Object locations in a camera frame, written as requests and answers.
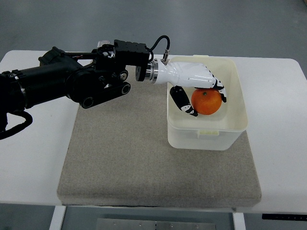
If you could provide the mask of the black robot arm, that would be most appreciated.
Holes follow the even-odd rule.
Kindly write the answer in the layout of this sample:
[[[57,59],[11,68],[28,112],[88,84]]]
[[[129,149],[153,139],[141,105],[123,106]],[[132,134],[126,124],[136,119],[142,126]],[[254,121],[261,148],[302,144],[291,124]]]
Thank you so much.
[[[136,80],[145,79],[153,48],[115,40],[91,52],[65,52],[56,47],[40,57],[38,67],[0,75],[0,137],[11,137],[32,124],[27,109],[66,96],[90,108],[130,91],[126,66],[135,66]]]

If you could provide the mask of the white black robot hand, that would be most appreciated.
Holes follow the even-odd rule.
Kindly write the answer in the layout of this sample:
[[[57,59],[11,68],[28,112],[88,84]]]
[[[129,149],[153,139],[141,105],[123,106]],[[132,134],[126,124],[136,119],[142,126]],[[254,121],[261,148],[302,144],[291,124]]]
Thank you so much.
[[[197,116],[198,111],[191,105],[184,88],[214,89],[226,102],[226,90],[221,81],[202,63],[169,61],[164,64],[162,60],[154,59],[148,63],[145,79],[152,84],[170,83],[170,95],[179,110]]]

